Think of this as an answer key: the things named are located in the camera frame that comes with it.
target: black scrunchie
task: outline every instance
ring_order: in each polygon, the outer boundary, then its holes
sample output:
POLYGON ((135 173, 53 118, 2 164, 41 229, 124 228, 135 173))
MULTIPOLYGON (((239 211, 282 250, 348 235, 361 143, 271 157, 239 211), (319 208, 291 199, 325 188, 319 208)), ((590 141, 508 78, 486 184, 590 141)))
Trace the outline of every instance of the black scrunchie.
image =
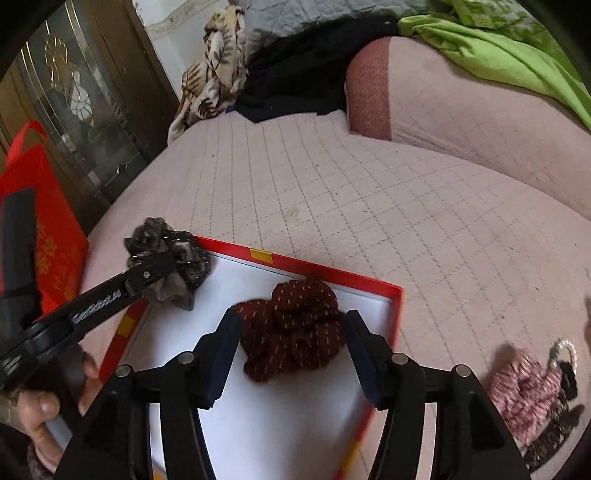
POLYGON ((564 391, 567 400, 574 400, 579 394, 577 388, 577 379, 574 377, 573 367, 568 362, 559 362, 558 366, 562 370, 562 382, 560 387, 564 391))

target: black cloth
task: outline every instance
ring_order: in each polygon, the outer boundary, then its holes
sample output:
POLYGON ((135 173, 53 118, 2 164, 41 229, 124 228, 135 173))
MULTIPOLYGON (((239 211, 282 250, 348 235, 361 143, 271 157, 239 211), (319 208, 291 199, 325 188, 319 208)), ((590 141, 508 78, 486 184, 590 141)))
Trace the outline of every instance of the black cloth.
POLYGON ((235 108, 255 123, 291 113, 346 111, 349 63, 371 41, 393 35, 398 35, 397 18, 372 16, 281 38, 248 64, 235 108))
POLYGON ((29 437, 0 423, 0 478, 2 480, 31 480, 27 465, 29 437))

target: leaf pattern fabric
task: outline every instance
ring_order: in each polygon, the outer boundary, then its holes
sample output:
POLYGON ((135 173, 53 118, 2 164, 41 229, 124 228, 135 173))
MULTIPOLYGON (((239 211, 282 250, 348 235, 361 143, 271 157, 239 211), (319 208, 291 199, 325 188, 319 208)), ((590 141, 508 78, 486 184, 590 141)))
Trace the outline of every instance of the leaf pattern fabric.
POLYGON ((240 7, 231 5, 207 21, 205 55, 183 73, 183 96, 168 129, 169 145, 191 125, 218 116, 234 104, 246 78, 245 39, 240 7))

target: hair tie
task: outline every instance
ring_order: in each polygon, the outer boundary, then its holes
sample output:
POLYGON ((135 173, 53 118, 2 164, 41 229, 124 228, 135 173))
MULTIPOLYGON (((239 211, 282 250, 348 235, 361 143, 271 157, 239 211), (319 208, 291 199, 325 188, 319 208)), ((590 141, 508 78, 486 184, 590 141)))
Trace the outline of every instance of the hair tie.
POLYGON ((548 366, 556 368, 558 366, 558 357, 563 349, 567 349, 570 355, 570 366, 573 368, 574 375, 577 374, 577 351, 574 349, 573 342, 566 338, 560 338, 556 341, 554 346, 550 349, 550 360, 548 366))

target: hand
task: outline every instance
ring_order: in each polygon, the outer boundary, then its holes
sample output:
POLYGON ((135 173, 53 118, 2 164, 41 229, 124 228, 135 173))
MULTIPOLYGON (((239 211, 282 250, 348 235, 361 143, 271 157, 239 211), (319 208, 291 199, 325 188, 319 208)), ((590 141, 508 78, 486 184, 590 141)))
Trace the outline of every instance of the hand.
MULTIPOLYGON (((78 403, 81 415, 86 414, 102 387, 99 380, 99 369, 88 354, 84 360, 84 373, 86 374, 86 383, 78 403)), ((39 461, 51 473, 55 473, 63 451, 47 430, 45 423, 58 416, 60 412, 59 400, 53 393, 23 390, 18 397, 17 411, 22 426, 35 445, 39 461)))

